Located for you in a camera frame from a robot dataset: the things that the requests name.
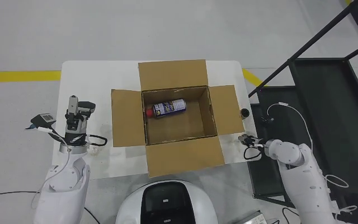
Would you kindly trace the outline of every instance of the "white cable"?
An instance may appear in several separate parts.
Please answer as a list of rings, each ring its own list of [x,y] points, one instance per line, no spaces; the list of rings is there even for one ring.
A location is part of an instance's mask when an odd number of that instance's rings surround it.
[[[55,177],[56,175],[59,175],[59,174],[65,169],[65,167],[67,166],[67,164],[68,164],[68,162],[69,162],[69,155],[70,155],[70,152],[71,152],[71,149],[68,147],[66,141],[65,141],[60,135],[58,135],[58,134],[56,134],[56,133],[53,133],[52,130],[51,130],[51,129],[48,129],[48,128],[40,128],[40,127],[39,127],[38,130],[41,131],[41,132],[47,132],[47,133],[53,134],[54,136],[56,136],[56,137],[58,137],[59,139],[61,139],[61,141],[63,142],[63,144],[64,144],[64,145],[66,146],[66,148],[67,148],[68,157],[67,157],[67,161],[66,161],[65,165],[62,167],[62,169],[61,169],[59,172],[57,172],[55,175],[50,176],[49,178],[47,178],[47,179],[44,181],[44,183],[41,185],[41,187],[39,188],[39,190],[37,190],[37,192],[35,193],[34,197],[33,197],[32,200],[31,200],[31,208],[32,208],[32,209],[34,209],[34,207],[32,207],[32,204],[34,203],[34,200],[35,200],[36,195],[37,195],[38,193],[41,194],[41,190],[42,190],[42,188],[44,187],[44,185],[46,184],[46,182],[47,182],[48,180],[50,180],[51,178]]]
[[[342,181],[343,183],[345,183],[345,185],[340,185],[340,184],[337,184],[337,183],[333,182],[332,180],[329,180],[329,179],[327,178],[327,177],[329,177],[329,176],[331,176],[331,177],[333,177],[333,178],[336,178],[336,179]],[[326,176],[324,176],[324,178],[325,178],[325,180],[326,180],[326,184],[327,184],[327,182],[330,182],[331,184],[334,184],[335,186],[339,186],[339,187],[341,187],[341,188],[349,188],[349,184],[348,184],[347,182],[345,182],[344,180],[342,180],[341,178],[339,178],[338,176],[334,176],[334,175],[332,175],[332,174],[327,174]]]
[[[347,213],[350,213],[350,214],[352,214],[352,212],[354,211],[354,210],[356,210],[357,209],[357,206],[348,206],[348,207],[345,207],[345,208],[341,208],[340,209],[340,213],[341,212],[347,212]]]
[[[305,125],[305,127],[306,127],[306,131],[307,131],[309,140],[310,140],[310,142],[311,142],[311,151],[312,151],[312,154],[313,154],[313,141],[312,141],[312,137],[311,137],[311,135],[310,135],[310,133],[309,133],[309,130],[308,130],[308,127],[307,127],[307,123],[306,123],[305,119],[303,118],[302,114],[301,114],[298,110],[296,110],[296,108],[294,108],[294,107],[292,107],[292,106],[289,106],[287,103],[285,103],[285,102],[279,102],[278,104],[272,104],[271,106],[269,106],[269,107],[267,108],[267,111],[266,111],[267,116],[270,116],[270,115],[269,115],[269,109],[270,109],[272,106],[275,106],[275,105],[286,106],[286,107],[288,107],[288,108],[293,109],[294,111],[296,111],[296,112],[300,115],[300,117],[302,118],[303,123],[304,123],[304,125]]]

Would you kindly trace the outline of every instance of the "can label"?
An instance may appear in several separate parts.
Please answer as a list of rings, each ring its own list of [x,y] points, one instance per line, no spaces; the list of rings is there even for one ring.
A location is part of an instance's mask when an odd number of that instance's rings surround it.
[[[155,104],[154,110],[156,112],[156,116],[168,114],[171,112],[185,110],[185,102],[183,99],[180,100],[173,100],[169,102],[163,102],[161,104]]]

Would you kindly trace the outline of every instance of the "spray can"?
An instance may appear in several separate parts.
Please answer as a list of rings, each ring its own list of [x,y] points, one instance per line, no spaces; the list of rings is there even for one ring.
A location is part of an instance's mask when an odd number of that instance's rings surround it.
[[[146,115],[149,118],[166,116],[168,114],[175,114],[186,110],[186,104],[183,99],[172,100],[169,102],[162,102],[154,104],[152,108],[146,110]]]

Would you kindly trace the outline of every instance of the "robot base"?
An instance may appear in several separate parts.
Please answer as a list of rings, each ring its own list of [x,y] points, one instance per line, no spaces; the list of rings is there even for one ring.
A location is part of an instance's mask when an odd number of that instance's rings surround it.
[[[209,196],[193,184],[166,180],[131,193],[119,208],[116,224],[218,224]]]

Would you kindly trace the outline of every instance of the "small bottle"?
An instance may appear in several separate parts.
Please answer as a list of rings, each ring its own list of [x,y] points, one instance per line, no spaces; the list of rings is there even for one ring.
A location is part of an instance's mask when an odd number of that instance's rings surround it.
[[[247,117],[249,117],[250,115],[250,111],[248,111],[248,109],[244,108],[240,111],[240,116],[241,116],[241,119],[245,119]]]
[[[154,104],[152,108],[146,110],[147,117],[160,117],[168,114],[175,114],[179,111],[185,111],[186,104],[183,99],[172,100],[169,102],[162,102],[160,104]]]

